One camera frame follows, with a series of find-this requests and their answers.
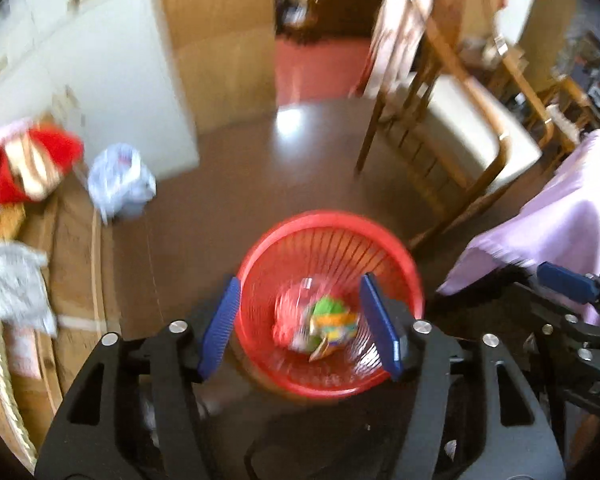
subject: tile floor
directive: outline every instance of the tile floor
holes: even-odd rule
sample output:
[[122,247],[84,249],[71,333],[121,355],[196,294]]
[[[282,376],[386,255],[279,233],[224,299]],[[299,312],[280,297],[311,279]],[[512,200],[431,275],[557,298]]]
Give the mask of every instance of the tile floor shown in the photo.
[[358,82],[369,38],[321,40],[298,45],[276,39],[278,106],[346,97]]

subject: white plastic bag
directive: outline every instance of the white plastic bag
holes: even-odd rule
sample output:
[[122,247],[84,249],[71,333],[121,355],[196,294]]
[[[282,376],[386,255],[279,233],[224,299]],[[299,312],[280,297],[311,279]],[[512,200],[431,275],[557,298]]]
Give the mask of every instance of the white plastic bag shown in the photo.
[[112,144],[96,157],[88,178],[89,195],[102,221],[117,214],[138,216],[155,196],[155,177],[128,144]]
[[56,318],[40,273],[46,265],[45,253],[0,241],[0,320],[56,336]]

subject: metal screw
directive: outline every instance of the metal screw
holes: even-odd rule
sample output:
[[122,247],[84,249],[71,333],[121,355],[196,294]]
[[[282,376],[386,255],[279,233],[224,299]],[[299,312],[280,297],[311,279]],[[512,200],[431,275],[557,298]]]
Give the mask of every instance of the metal screw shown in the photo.
[[500,344],[500,340],[498,339],[498,336],[493,335],[493,334],[483,335],[482,342],[485,345],[490,346],[491,348],[496,348],[496,346],[498,346]]
[[431,323],[429,321],[419,319],[413,324],[413,329],[419,334],[428,334],[431,332]]
[[181,319],[177,320],[177,321],[173,321],[170,325],[169,325],[169,332],[173,333],[173,334],[179,334],[181,332],[184,332],[187,329],[187,322],[183,321]]
[[102,336],[100,342],[104,346],[115,345],[118,342],[118,334],[116,334],[115,332],[106,333],[104,336]]
[[581,348],[578,350],[578,357],[583,361],[591,361],[593,359],[593,354],[591,353],[591,350],[587,348]]

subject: red plastic basket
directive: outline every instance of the red plastic basket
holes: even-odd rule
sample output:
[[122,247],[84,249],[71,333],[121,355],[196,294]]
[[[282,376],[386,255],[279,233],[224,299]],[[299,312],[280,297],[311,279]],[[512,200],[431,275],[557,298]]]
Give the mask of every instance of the red plastic basket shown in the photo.
[[423,297],[415,263],[400,241],[360,216],[315,211],[290,218],[265,234],[240,266],[240,310],[235,332],[245,355],[276,386],[312,399],[336,399],[384,381],[378,352],[364,319],[358,335],[327,358],[280,348],[272,338],[276,296],[283,283],[327,276],[349,307],[359,311],[360,277],[373,272],[391,298],[409,305],[417,318]]

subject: red basket rim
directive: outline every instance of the red basket rim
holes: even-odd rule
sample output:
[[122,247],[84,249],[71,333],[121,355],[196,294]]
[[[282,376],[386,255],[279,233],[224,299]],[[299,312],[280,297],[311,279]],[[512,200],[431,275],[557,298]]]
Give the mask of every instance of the red basket rim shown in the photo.
[[[381,225],[362,216],[343,211],[309,211],[293,216],[272,227],[253,245],[242,261],[237,275],[240,280],[240,288],[244,286],[244,282],[257,259],[260,258],[264,251],[269,249],[274,243],[292,233],[304,229],[320,227],[334,227],[337,229],[353,231],[370,238],[378,244],[382,250],[395,261],[407,281],[411,293],[412,304],[410,307],[412,308],[412,314],[417,319],[423,316],[424,298],[422,295],[422,286],[420,285],[420,275],[418,274],[413,258],[407,252],[401,241]],[[318,389],[310,386],[302,386],[302,384],[288,381],[283,376],[271,373],[269,367],[265,366],[263,362],[252,355],[250,343],[247,339],[246,332],[244,331],[244,326],[242,325],[241,309],[238,311],[238,316],[235,320],[235,333],[244,353],[257,366],[259,371],[263,372],[277,386],[299,396],[312,399],[337,399],[349,397],[382,383],[388,377],[387,372],[379,370],[377,374],[369,376],[358,386],[353,388],[325,387]]]

